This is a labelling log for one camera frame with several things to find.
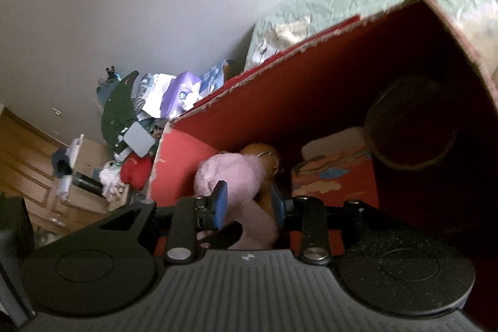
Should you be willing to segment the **pink bear plush toy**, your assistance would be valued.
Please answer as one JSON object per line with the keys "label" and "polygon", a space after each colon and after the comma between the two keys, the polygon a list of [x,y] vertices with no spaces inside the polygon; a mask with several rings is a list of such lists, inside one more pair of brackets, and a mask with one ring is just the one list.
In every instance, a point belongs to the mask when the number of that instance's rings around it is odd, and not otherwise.
{"label": "pink bear plush toy", "polygon": [[277,238],[277,225],[257,203],[265,171],[255,156],[220,153],[199,163],[194,178],[194,193],[208,196],[223,180],[228,185],[225,223],[238,221],[243,233],[233,250],[269,250]]}

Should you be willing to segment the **brown bear toy in box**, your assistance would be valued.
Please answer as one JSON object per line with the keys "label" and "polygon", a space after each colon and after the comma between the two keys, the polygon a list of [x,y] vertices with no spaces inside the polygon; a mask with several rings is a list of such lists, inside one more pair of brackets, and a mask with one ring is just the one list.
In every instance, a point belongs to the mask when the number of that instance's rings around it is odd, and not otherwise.
{"label": "brown bear toy in box", "polygon": [[257,193],[256,203],[271,217],[274,217],[274,209],[271,201],[271,183],[280,171],[280,157],[278,152],[270,145],[253,143],[241,150],[242,155],[255,156],[265,171],[260,191]]}

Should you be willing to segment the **red plush ball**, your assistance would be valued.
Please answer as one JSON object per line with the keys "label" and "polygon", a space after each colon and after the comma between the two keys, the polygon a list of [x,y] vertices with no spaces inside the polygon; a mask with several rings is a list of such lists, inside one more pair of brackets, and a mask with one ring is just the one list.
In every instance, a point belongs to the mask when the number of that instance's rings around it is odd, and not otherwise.
{"label": "red plush ball", "polygon": [[124,161],[120,170],[122,183],[132,189],[142,190],[147,184],[153,168],[153,160],[149,155],[139,157],[132,152]]}

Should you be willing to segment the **purple tissue pack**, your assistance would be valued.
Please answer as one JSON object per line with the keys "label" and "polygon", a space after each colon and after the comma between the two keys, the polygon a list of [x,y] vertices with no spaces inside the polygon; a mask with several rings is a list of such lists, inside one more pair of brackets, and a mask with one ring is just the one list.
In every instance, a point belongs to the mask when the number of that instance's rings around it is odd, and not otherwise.
{"label": "purple tissue pack", "polygon": [[174,119],[189,111],[199,99],[202,81],[191,72],[183,72],[173,79],[160,105],[161,119]]}

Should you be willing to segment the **red cardboard box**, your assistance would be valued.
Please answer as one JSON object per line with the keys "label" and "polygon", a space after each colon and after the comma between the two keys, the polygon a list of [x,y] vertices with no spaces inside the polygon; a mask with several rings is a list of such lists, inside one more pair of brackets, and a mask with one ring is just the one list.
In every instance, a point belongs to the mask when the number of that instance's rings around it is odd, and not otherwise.
{"label": "red cardboard box", "polygon": [[159,206],[192,195],[198,164],[268,143],[296,163],[312,140],[362,125],[389,88],[433,84],[463,134],[425,175],[380,168],[377,202],[411,226],[443,232],[472,259],[497,256],[497,88],[471,44],[430,0],[353,17],[234,78],[163,132],[148,194]]}

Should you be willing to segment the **dark green cloth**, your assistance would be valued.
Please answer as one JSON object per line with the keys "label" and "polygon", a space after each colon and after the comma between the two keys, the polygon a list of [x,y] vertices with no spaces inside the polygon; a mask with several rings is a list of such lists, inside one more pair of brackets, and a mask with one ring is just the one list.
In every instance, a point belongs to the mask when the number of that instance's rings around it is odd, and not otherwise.
{"label": "dark green cloth", "polygon": [[133,71],[118,81],[104,104],[101,117],[101,133],[107,147],[115,153],[121,153],[124,145],[124,133],[138,121],[132,101],[133,84],[139,72]]}

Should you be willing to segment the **blue checked box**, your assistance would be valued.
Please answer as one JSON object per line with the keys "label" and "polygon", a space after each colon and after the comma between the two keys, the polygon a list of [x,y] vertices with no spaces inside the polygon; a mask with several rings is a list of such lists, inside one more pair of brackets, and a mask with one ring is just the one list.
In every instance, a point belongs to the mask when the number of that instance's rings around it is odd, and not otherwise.
{"label": "blue checked box", "polygon": [[203,74],[201,76],[199,95],[205,98],[219,88],[222,88],[224,83],[233,77],[235,64],[235,60],[224,60]]}

